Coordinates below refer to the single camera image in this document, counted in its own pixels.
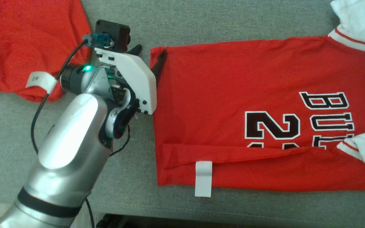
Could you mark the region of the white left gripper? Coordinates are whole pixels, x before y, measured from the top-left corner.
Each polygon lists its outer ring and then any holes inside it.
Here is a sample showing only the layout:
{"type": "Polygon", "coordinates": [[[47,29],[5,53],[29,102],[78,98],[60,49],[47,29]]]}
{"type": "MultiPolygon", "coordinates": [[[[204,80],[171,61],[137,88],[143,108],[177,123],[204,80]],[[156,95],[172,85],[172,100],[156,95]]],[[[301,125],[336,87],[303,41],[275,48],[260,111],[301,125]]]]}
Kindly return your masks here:
{"type": "Polygon", "coordinates": [[[157,107],[157,87],[167,58],[167,51],[163,50],[158,55],[156,64],[149,69],[139,57],[142,49],[143,46],[138,44],[127,54],[94,48],[96,54],[101,55],[99,57],[101,63],[116,66],[120,71],[136,98],[139,99],[141,110],[152,115],[157,107]]]}

